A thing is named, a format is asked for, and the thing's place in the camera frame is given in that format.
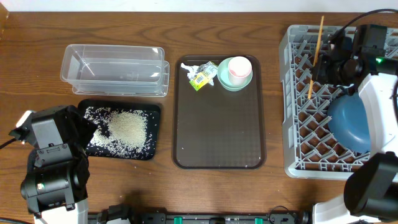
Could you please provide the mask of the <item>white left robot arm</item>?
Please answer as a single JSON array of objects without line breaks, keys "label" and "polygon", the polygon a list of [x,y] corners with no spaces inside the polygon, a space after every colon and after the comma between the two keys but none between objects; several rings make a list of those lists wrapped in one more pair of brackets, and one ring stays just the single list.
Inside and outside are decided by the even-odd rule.
[{"label": "white left robot arm", "polygon": [[76,211],[87,200],[86,147],[96,129],[73,105],[33,112],[15,129],[20,141],[34,147],[21,183],[21,195],[34,217],[55,209]]}]

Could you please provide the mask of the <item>yellow snack wrapper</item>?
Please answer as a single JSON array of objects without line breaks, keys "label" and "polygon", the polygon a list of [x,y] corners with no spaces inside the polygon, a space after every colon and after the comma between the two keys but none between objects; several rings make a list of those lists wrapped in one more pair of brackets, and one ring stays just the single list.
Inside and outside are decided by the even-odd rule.
[{"label": "yellow snack wrapper", "polygon": [[194,72],[192,78],[190,78],[189,83],[191,86],[198,91],[203,86],[208,84],[218,73],[218,66],[209,61],[205,64],[200,65]]}]

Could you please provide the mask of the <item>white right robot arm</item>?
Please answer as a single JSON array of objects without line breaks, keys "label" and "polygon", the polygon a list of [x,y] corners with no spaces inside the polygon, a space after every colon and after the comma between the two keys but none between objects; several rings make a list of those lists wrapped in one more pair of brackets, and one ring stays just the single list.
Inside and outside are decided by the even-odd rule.
[{"label": "white right robot arm", "polygon": [[339,37],[313,68],[314,81],[358,92],[371,140],[367,163],[348,178],[342,195],[313,206],[313,223],[397,220],[397,61],[384,56],[385,41]]}]

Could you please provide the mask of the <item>green bowl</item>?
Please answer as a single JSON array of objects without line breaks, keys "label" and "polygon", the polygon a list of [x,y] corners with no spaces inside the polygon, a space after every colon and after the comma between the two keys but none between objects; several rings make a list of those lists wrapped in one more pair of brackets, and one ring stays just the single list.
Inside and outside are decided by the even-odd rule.
[{"label": "green bowl", "polygon": [[[233,61],[233,68],[238,68],[239,65],[243,66],[243,70],[247,71],[245,76],[236,76],[233,70],[231,73],[229,69],[230,61]],[[240,91],[245,88],[252,80],[252,65],[251,62],[242,56],[230,57],[224,59],[218,66],[218,80],[221,85],[228,91]]]}]

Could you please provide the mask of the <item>wooden chopstick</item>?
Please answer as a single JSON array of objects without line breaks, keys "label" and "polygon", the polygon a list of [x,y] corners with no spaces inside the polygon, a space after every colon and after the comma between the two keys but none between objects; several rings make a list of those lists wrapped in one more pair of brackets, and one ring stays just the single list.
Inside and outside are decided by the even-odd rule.
[{"label": "wooden chopstick", "polygon": [[[318,55],[319,55],[319,51],[320,51],[320,47],[321,47],[321,39],[322,39],[322,33],[323,33],[324,18],[325,18],[325,16],[322,15],[321,21],[320,21],[320,26],[319,26],[319,31],[318,31],[318,37],[317,37],[317,46],[315,48],[315,55],[313,58],[313,68],[315,68],[315,65],[318,62]],[[311,77],[310,85],[309,85],[309,89],[308,89],[308,96],[307,96],[308,100],[312,99],[313,83],[314,83],[314,81],[312,80],[312,77]]]}]

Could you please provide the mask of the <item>dark blue bowl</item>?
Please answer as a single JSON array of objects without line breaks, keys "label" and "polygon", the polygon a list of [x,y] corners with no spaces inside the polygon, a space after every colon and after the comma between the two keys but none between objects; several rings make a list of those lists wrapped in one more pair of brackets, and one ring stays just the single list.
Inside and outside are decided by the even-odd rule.
[{"label": "dark blue bowl", "polygon": [[342,146],[361,154],[371,150],[366,111],[358,93],[335,99],[327,113],[330,132]]}]

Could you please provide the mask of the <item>pink cup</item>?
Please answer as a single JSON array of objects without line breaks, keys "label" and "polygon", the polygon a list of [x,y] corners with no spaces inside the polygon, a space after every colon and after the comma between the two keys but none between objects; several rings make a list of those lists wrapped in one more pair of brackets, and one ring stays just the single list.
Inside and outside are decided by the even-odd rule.
[{"label": "pink cup", "polygon": [[241,86],[252,72],[251,62],[242,56],[233,57],[228,62],[228,79],[232,86]]}]

